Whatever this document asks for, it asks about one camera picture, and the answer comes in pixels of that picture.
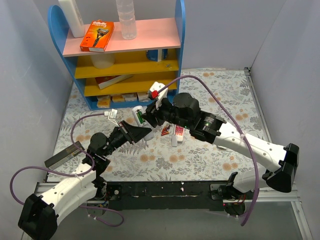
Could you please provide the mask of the white remote with screen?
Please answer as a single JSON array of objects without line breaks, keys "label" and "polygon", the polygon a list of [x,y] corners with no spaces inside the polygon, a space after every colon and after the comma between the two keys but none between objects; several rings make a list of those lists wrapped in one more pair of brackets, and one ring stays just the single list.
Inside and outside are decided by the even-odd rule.
[{"label": "white remote with screen", "polygon": [[[141,105],[135,106],[131,110],[133,117],[139,127],[151,128],[151,125],[142,117],[145,113],[144,108]],[[143,139],[147,142],[155,137],[154,132],[151,130]]]}]

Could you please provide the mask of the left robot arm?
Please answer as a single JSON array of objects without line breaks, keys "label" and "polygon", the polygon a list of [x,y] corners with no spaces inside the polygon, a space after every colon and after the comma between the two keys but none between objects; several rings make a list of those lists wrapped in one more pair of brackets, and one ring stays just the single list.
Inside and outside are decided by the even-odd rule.
[{"label": "left robot arm", "polygon": [[24,202],[18,226],[33,240],[49,240],[62,220],[90,199],[101,200],[107,183],[101,174],[110,163],[107,156],[125,143],[135,144],[151,133],[151,128],[119,122],[109,136],[91,136],[88,155],[70,177],[41,193],[31,194]]}]

